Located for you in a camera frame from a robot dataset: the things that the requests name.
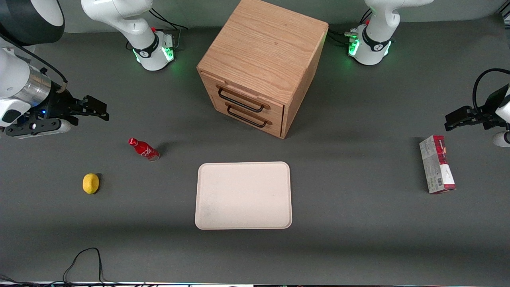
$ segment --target box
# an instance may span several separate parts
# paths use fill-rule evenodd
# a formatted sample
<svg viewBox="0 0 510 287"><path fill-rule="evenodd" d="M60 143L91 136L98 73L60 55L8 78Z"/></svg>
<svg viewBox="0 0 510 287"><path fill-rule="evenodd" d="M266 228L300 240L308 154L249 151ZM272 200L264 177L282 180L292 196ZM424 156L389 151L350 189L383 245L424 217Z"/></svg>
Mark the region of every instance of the box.
<svg viewBox="0 0 510 287"><path fill-rule="evenodd" d="M420 143L421 158L427 177L428 193L441 194L455 189L446 160L445 137L433 135Z"/></svg>
<svg viewBox="0 0 510 287"><path fill-rule="evenodd" d="M199 62L215 109L285 138L315 76L328 24L241 0Z"/></svg>

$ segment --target lemon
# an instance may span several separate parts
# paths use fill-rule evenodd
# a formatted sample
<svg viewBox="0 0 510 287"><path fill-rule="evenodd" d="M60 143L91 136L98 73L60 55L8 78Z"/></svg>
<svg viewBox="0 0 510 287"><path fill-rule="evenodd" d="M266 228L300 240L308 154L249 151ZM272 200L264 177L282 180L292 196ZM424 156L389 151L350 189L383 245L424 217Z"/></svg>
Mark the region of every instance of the lemon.
<svg viewBox="0 0 510 287"><path fill-rule="evenodd" d="M99 188L99 178L95 174L88 174L83 177L83 191L93 194Z"/></svg>

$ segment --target silver metal cylinder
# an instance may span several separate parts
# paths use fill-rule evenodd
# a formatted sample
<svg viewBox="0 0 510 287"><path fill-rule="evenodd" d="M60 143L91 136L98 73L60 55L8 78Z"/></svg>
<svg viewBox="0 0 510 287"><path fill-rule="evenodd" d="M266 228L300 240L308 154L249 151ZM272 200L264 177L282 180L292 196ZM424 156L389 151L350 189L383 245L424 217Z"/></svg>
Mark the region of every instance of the silver metal cylinder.
<svg viewBox="0 0 510 287"><path fill-rule="evenodd" d="M41 74L41 72L30 65L30 75L27 83L12 98L20 99L35 107L46 99L51 88L52 81L48 76Z"/></svg>

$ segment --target bottle cap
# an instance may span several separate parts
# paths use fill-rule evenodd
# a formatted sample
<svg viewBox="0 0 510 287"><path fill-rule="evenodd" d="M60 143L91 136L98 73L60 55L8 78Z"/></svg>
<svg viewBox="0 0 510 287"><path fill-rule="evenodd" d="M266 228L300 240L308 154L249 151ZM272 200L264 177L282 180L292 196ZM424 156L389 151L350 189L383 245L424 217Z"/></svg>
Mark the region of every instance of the bottle cap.
<svg viewBox="0 0 510 287"><path fill-rule="evenodd" d="M127 141L129 143L130 146L134 147L136 145L138 145L138 140L135 139L134 137L130 138L129 141Z"/></svg>

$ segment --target plastic tray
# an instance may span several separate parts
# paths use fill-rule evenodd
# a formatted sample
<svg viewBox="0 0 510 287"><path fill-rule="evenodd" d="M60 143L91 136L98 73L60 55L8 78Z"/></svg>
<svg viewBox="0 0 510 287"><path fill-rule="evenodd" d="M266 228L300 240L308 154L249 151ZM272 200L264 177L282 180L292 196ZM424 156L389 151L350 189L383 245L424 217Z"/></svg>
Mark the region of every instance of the plastic tray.
<svg viewBox="0 0 510 287"><path fill-rule="evenodd" d="M285 162L205 163L198 169L198 228L284 229L291 223Z"/></svg>

